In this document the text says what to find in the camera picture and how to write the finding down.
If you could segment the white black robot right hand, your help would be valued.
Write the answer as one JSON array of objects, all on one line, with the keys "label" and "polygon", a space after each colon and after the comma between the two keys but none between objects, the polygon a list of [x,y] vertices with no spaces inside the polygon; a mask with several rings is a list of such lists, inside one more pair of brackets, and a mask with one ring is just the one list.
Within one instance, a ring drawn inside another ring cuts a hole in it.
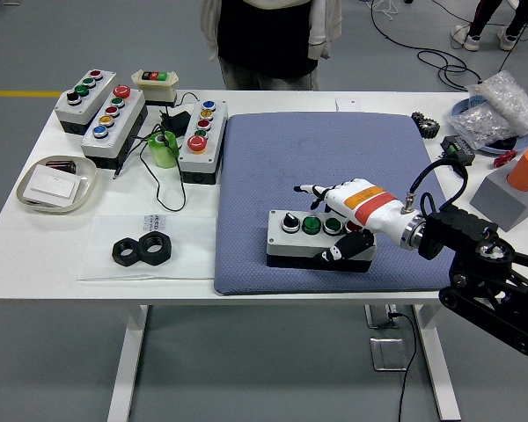
[{"label": "white black robot right hand", "polygon": [[414,233],[422,218],[415,209],[406,211],[400,200],[380,186],[355,178],[331,187],[300,185],[294,190],[314,195],[317,201],[312,208],[323,201],[327,210],[344,217],[346,221],[371,233],[382,232],[403,249],[414,248]]}]

